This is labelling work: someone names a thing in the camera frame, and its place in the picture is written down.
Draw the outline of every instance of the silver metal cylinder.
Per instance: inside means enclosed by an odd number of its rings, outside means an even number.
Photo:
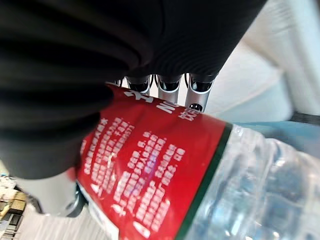
[[[158,79],[158,98],[176,104],[178,102],[181,76],[156,75]]]
[[[23,191],[37,200],[41,214],[67,217],[78,207],[81,196],[76,189],[74,167],[48,178],[16,178],[16,181]]]
[[[150,96],[150,78],[148,79],[148,86],[147,86],[147,89],[144,90],[144,91],[141,91],[140,92],[141,94],[144,94],[144,95],[148,95]]]
[[[126,82],[131,90],[150,95],[150,78],[151,75],[142,77],[126,76]]]
[[[176,104],[178,102],[179,86],[180,86],[180,84],[178,85],[178,87],[175,90],[166,91],[166,90],[163,90],[161,88],[161,86],[159,85],[158,86],[158,98]]]
[[[210,91],[212,89],[213,83],[210,88],[206,91],[196,91],[193,89],[192,81],[189,80],[189,86],[185,98],[185,106],[187,108],[197,109],[200,112],[204,112],[207,106]]]

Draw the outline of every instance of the black fabric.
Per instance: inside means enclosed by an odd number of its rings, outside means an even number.
[[[266,0],[3,0],[0,158],[51,177],[124,76],[216,75]]]

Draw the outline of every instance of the clear plastic bottle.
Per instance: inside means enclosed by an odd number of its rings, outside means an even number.
[[[234,125],[185,239],[319,240],[320,160]]]

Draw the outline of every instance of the floor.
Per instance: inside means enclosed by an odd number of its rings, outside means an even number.
[[[77,218],[37,214],[27,206],[18,240],[109,240],[85,207]]]

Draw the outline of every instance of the white surface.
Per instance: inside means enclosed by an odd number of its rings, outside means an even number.
[[[295,108],[320,115],[320,8],[316,0],[268,0],[244,41],[283,68]]]
[[[27,205],[19,240],[110,240],[85,207],[77,218],[37,214]]]

